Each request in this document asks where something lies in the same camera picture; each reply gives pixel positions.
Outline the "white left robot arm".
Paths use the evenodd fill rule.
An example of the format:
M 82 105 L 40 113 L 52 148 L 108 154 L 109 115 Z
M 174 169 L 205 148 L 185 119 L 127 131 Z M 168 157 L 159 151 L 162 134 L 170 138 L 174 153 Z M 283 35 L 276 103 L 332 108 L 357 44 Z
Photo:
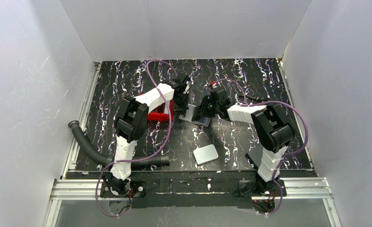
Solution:
M 164 101 L 173 101 L 174 111 L 184 115 L 188 110 L 188 92 L 190 89 L 188 76 L 177 76 L 165 80 L 156 88 L 135 97 L 122 100 L 115 122 L 116 151 L 114 161 L 131 160 L 133 151 L 148 126 L 148 114 Z

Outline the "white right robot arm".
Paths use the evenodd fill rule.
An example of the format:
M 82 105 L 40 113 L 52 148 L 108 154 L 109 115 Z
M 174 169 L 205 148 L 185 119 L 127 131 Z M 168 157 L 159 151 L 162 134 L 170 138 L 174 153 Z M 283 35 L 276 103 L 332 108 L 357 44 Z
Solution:
M 264 101 L 255 104 L 232 102 L 222 87 L 215 87 L 203 97 L 200 105 L 188 110 L 194 122 L 202 118 L 219 116 L 230 122 L 244 122 L 254 125 L 260 144 L 263 146 L 258 164 L 258 178 L 262 182 L 274 181 L 279 175 L 283 156 L 295 128 L 282 107 L 289 104 L 281 101 Z

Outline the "red plastic bin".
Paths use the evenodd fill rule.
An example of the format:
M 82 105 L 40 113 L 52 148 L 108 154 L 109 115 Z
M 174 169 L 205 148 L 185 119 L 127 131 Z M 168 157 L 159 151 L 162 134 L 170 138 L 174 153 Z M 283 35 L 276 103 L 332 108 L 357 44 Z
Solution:
M 169 113 L 171 114 L 171 120 L 174 120 L 174 109 L 173 109 L 173 100 L 169 102 L 169 111 L 166 108 L 165 104 L 158 106 L 149 112 L 147 120 L 148 121 L 158 121 L 158 122 L 168 122 Z

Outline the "grey leather card holder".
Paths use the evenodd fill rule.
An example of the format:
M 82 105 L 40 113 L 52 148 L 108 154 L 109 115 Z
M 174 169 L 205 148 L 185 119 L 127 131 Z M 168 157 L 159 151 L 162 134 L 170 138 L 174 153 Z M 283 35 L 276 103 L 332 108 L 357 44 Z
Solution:
M 179 119 L 185 122 L 190 122 L 195 125 L 208 127 L 210 125 L 211 118 L 200 116 L 197 114 L 198 106 L 188 104 L 188 109 L 185 114 L 180 114 Z

